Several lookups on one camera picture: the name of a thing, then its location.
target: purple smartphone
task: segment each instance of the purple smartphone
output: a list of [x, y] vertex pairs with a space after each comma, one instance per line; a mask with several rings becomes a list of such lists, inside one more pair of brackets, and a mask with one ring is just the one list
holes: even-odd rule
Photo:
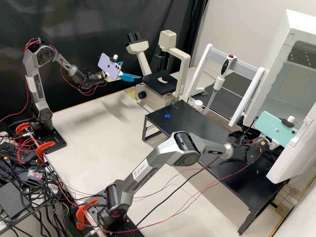
[[118, 78], [119, 72], [121, 71], [121, 66], [112, 62], [109, 56], [107, 56], [105, 53], [101, 54], [98, 67], [106, 72], [111, 78], [113, 78], [113, 80]]

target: microscope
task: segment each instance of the microscope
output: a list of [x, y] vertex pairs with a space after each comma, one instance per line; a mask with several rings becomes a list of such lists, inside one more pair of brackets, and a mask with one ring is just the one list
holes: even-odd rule
[[[142, 83], [136, 85], [135, 98], [137, 103], [149, 112], [163, 108], [177, 102], [183, 94], [184, 84], [189, 70], [191, 56], [176, 46], [176, 33], [171, 30], [160, 32], [158, 45], [160, 53], [156, 54], [159, 60], [159, 72], [152, 73], [144, 51], [148, 49], [148, 41], [142, 39], [137, 32], [135, 38], [128, 34], [129, 43], [126, 49], [130, 54], [136, 54], [143, 73]], [[169, 75], [168, 69], [170, 56], [181, 60], [178, 78]]]

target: red clamp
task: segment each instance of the red clamp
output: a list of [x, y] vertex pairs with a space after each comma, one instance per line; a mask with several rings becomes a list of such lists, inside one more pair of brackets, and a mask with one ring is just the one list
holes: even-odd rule
[[[93, 204], [98, 204], [99, 201], [98, 199], [94, 198], [90, 201], [88, 201], [87, 203], [93, 203]], [[88, 222], [88, 220], [85, 218], [85, 211], [88, 210], [91, 206], [80, 206], [78, 207], [78, 210], [76, 212], [76, 218], [77, 220], [80, 222], [80, 223], [83, 223], [83, 224], [87, 224], [89, 225], [90, 223]], [[78, 222], [77, 222], [77, 229], [78, 230], [82, 230], [85, 228], [85, 226], [83, 225], [80, 225]]]
[[43, 154], [43, 151], [50, 147], [50, 146], [54, 146], [56, 143], [55, 142], [46, 142], [46, 143], [43, 143], [42, 145], [39, 145], [37, 148], [36, 148], [36, 153], [37, 155], [39, 156], [39, 158], [37, 158], [37, 162], [39, 164], [42, 164], [44, 163], [44, 154]]
[[[16, 134], [22, 133], [22, 132], [23, 132], [23, 129], [28, 128], [28, 127], [30, 127], [30, 123], [29, 123], [29, 122], [21, 123], [20, 125], [18, 125], [18, 126], [16, 127], [15, 133], [16, 133]], [[20, 144], [22, 144], [24, 141], [25, 141], [24, 138], [18, 138], [18, 140], [17, 140], [17, 142], [20, 143]]]

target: small white bottle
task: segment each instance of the small white bottle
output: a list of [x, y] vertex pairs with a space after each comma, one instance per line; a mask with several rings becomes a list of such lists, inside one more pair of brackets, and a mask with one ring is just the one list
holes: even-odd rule
[[203, 102], [201, 100], [196, 100], [194, 102], [193, 108], [195, 108], [197, 111], [202, 112], [203, 111]]

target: black backdrop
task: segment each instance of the black backdrop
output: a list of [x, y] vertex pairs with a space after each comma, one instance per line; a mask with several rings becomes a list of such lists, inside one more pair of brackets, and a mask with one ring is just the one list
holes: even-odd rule
[[[52, 43], [71, 63], [98, 71], [98, 56], [118, 55], [124, 61], [122, 71], [141, 75], [136, 55], [125, 49], [127, 33], [140, 32], [149, 41], [145, 54], [152, 71], [158, 67], [161, 30], [177, 33], [177, 47], [192, 55], [206, 0], [2, 0], [0, 1], [0, 119], [16, 113], [26, 102], [23, 49], [31, 38], [41, 37]], [[170, 72], [179, 69], [178, 59], [170, 61]], [[93, 96], [83, 96], [66, 84], [59, 65], [49, 63], [40, 68], [41, 79], [50, 109], [83, 103], [133, 86], [122, 80], [98, 88]], [[31, 116], [25, 111], [0, 124], [0, 130], [19, 119]]]

